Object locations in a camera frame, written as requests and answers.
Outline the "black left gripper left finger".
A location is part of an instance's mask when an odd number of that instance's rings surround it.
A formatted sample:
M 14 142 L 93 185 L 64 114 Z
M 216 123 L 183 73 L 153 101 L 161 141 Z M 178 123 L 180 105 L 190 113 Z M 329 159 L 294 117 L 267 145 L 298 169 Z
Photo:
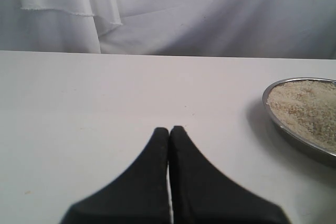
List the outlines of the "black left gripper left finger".
M 169 132 L 157 127 L 134 162 L 114 181 L 73 204 L 61 223 L 170 223 Z

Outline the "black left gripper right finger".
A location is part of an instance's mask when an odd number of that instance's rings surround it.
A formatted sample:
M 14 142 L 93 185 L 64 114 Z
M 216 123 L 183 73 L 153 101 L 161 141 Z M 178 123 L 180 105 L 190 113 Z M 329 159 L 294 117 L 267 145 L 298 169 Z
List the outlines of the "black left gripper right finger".
M 169 177 L 174 223 L 290 223 L 279 206 L 213 166 L 182 126 L 170 132 Z

